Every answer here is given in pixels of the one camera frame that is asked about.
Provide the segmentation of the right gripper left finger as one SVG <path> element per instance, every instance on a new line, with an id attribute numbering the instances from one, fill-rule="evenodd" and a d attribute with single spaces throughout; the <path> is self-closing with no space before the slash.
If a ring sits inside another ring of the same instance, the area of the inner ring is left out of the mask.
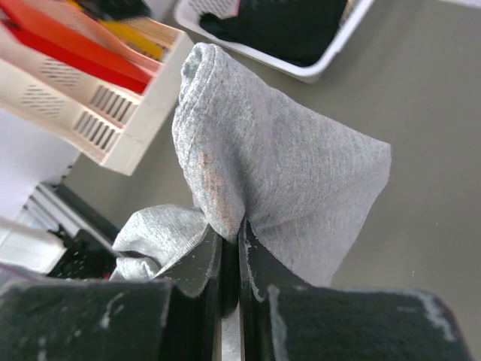
<path id="1" fill-rule="evenodd" d="M 151 281 L 43 281 L 1 291 L 3 360 L 218 360 L 222 241 Z"/>

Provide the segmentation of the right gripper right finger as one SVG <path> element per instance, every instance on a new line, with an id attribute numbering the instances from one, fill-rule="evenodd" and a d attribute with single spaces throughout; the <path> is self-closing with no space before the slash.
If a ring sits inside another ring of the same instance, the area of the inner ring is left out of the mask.
<path id="1" fill-rule="evenodd" d="M 314 287 L 244 220 L 237 238 L 245 360 L 469 360 L 453 313 L 421 290 Z"/>

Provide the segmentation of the grey t shirt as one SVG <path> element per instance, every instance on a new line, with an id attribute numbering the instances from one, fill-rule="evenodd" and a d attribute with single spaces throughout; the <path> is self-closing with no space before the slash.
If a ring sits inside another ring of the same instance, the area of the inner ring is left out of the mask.
<path id="1" fill-rule="evenodd" d="M 135 212 L 113 244 L 113 277 L 166 272 L 207 227 L 234 241 L 242 220 L 285 267 L 327 286 L 389 179 L 389 144 L 268 86 L 213 44 L 182 67 L 171 134 L 194 208 Z"/>

